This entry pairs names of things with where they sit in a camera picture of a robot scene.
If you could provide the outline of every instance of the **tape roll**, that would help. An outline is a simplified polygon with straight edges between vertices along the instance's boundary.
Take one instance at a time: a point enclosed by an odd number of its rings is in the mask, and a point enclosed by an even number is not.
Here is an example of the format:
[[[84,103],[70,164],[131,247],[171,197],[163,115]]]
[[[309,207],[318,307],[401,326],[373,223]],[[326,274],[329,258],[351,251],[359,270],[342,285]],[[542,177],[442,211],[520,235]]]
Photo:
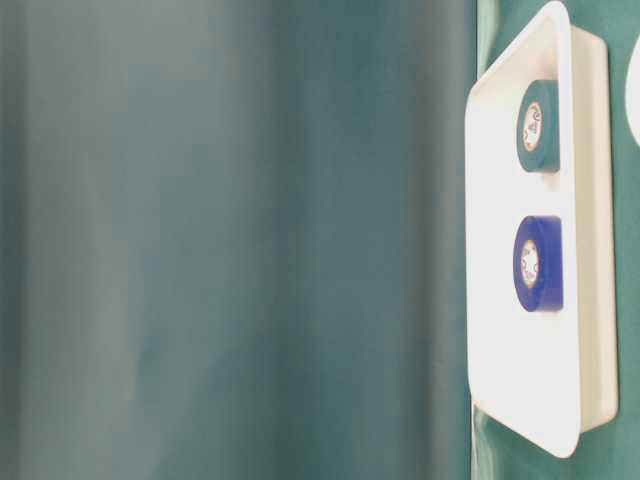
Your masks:
[[[513,246],[513,282],[525,310],[562,308],[562,235],[558,217],[525,217]]]
[[[557,172],[558,82],[535,80],[524,93],[518,113],[516,145],[520,164],[527,172]]]

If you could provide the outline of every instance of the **green surface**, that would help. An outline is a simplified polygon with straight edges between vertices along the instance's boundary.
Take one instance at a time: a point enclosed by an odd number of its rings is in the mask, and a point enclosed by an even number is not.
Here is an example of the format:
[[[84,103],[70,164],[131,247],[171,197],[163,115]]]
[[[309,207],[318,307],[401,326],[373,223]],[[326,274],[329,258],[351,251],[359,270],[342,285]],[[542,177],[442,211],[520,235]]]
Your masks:
[[[1,476],[468,478],[475,15],[0,2]]]
[[[544,3],[499,2],[500,21],[490,61]],[[475,470],[477,478],[482,480],[629,479],[637,478],[640,471],[640,296],[637,291],[640,254],[636,248],[640,241],[640,147],[631,136],[624,107],[627,64],[640,34],[640,3],[632,0],[564,3],[571,22],[603,38],[609,48],[620,411],[613,422],[582,435],[575,454],[566,460],[554,458],[476,411]]]

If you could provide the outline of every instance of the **green curtain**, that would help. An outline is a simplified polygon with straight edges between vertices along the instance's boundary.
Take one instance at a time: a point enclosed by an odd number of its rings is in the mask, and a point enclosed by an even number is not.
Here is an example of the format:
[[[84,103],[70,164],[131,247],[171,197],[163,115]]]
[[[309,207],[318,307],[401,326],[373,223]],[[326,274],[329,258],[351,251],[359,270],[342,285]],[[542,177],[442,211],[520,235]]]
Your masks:
[[[475,25],[4,0],[3,477],[468,478]]]

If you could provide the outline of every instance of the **printed logo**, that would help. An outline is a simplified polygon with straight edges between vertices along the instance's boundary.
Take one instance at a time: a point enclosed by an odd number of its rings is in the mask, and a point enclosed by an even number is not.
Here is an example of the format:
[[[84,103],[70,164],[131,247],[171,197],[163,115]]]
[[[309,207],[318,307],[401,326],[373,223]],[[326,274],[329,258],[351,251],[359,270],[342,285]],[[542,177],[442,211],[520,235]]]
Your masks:
[[[527,240],[520,255],[522,280],[528,288],[532,288],[538,280],[538,248],[532,240]]]
[[[536,149],[541,133],[542,109],[538,102],[532,102],[524,116],[524,125],[522,126],[522,141],[528,152]]]

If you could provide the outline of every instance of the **white object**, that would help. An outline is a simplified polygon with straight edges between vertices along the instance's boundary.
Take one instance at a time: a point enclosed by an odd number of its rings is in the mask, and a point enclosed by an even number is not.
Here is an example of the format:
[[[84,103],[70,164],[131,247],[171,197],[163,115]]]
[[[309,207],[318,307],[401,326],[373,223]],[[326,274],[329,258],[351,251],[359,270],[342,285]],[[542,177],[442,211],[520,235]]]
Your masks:
[[[560,170],[527,173],[527,86],[558,82]],[[546,4],[471,89],[465,118],[468,368],[481,410],[558,457],[618,409],[607,49]],[[563,308],[527,312],[513,245],[527,215],[562,222]]]
[[[640,144],[640,37],[636,40],[636,46],[629,60],[625,103],[629,128],[636,143]]]

